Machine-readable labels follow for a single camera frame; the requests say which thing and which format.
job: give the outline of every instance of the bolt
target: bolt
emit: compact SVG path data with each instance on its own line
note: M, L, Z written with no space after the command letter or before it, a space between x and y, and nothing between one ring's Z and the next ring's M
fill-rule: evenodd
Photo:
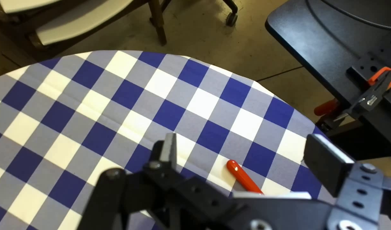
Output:
M362 228L358 224L351 222L349 220L341 220L337 225L337 229L339 230L362 230Z
M250 230L272 230L271 225L263 220L253 220L249 224Z
M369 173L369 174L376 174L377 173L376 166L372 165L372 164L362 164L360 169L365 173Z
M372 106L376 101L377 101L377 97L376 97L376 96L372 96L372 99L368 100L365 104L367 104L368 106Z
M116 179L121 175L121 170L120 169L110 169L106 171L106 176L110 179Z
M148 168L149 168L149 169L158 169L158 168L161 168L161 164L160 164L158 161L151 161L151 162L148 164Z

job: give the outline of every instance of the chair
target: chair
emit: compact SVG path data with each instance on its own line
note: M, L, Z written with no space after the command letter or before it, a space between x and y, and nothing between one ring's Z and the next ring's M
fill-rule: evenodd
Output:
M0 0L0 30L42 60L148 4L160 44L166 44L158 0Z

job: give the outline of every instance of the checkered tablecloth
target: checkered tablecloth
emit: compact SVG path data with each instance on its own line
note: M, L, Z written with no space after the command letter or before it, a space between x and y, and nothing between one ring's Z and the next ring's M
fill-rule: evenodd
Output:
M258 83L184 56L96 51L0 77L0 229L74 229L98 175L139 171L171 132L181 174L226 194L241 189L229 159L266 194L322 193L302 165L314 124Z

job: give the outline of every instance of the wooden chair leg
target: wooden chair leg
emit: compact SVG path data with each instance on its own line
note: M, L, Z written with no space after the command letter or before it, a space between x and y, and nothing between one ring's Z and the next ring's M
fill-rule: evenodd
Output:
M156 28L158 41L161 45L167 44L165 28L164 28L164 19L162 19L162 10L158 0L148 0L148 7L152 13L152 23Z

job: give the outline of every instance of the chair leg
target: chair leg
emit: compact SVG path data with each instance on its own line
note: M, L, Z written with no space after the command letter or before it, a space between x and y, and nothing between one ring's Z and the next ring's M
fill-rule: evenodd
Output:
M224 0L224 3L233 10L233 14L238 13L238 7L233 0Z
M171 1L171 0L164 0L164 1L161 3L161 12L165 12L165 10L166 10L166 8L169 7L170 1Z
M162 10L158 0L148 0L149 10L152 13L152 23L156 28L158 41L161 45L167 44L165 28L164 28L164 19L162 19Z
M235 5L234 0L224 0L224 3L233 10L227 17L226 17L226 26L234 27L238 19L238 7Z

